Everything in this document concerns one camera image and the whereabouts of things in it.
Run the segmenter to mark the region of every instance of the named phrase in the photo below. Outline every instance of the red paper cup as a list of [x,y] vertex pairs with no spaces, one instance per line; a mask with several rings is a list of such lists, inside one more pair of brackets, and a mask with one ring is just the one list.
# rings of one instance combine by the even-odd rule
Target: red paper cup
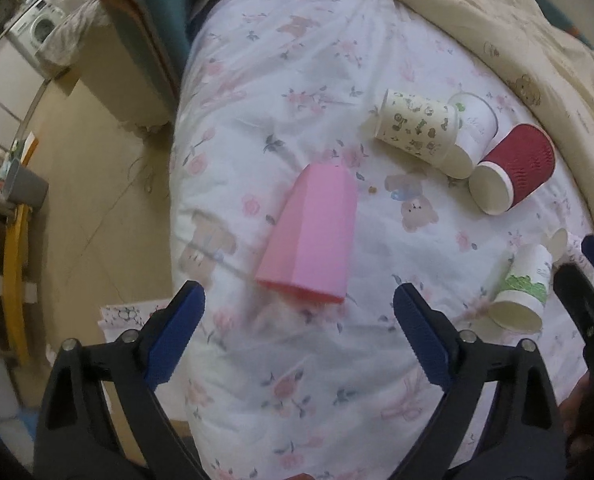
[[481,210],[499,215],[514,207],[555,171],[548,136],[531,124],[518,124],[472,172],[468,185]]

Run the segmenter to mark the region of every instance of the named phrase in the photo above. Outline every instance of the ripple paper cup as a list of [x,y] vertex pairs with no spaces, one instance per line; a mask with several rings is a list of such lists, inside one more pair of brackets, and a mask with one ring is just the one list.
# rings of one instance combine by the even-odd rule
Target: ripple paper cup
[[477,164],[468,185],[484,213],[499,215],[544,184],[555,171],[548,136],[531,124],[518,124]]
[[356,179],[346,168],[307,166],[272,229],[254,278],[302,300],[342,303],[356,211]]
[[377,139],[438,167],[457,137],[457,110],[440,101],[388,90]]
[[547,248],[539,244],[519,247],[490,306],[490,318],[502,328],[521,334],[541,330],[551,272],[552,255]]
[[499,123],[490,105],[474,94],[459,92],[448,104],[457,109],[457,138],[439,169],[452,178],[468,178],[496,135]]

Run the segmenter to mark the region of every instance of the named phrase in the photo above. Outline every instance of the pink paper cup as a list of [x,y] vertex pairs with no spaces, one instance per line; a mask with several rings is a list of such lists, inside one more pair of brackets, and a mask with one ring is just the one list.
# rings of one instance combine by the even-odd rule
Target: pink paper cup
[[317,303],[346,299],[357,211],[357,185],[341,166],[301,172],[272,229],[258,283]]

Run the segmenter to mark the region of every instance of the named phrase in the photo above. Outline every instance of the teal cloth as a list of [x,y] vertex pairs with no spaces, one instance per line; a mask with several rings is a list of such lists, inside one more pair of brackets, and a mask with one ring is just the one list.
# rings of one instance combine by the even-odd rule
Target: teal cloth
[[557,27],[560,30],[567,32],[571,36],[574,36],[579,41],[592,48],[592,45],[587,40],[587,38],[579,31],[570,18],[568,18],[557,6],[555,6],[555,4],[553,4],[550,0],[535,1],[538,4],[539,9],[541,9],[541,12],[543,12],[543,15],[553,27]]

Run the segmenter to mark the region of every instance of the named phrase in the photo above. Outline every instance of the floral bedsheet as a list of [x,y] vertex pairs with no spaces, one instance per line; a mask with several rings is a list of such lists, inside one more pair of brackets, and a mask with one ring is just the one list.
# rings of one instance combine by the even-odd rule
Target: floral bedsheet
[[[486,309],[515,249],[562,226],[591,231],[558,155],[544,186],[491,217],[466,182],[375,140],[386,88],[478,94],[499,118],[494,142],[536,123],[483,63],[393,0],[223,0],[195,42],[170,161],[171,254],[176,286],[206,288],[206,314],[176,374],[215,480],[387,478],[441,396],[395,321],[397,285],[414,283],[459,329],[514,345],[522,336]],[[296,177],[321,161],[347,166],[359,189],[340,305],[252,280]],[[561,400],[585,367],[552,292],[535,340]],[[492,393],[456,462],[474,450]]]

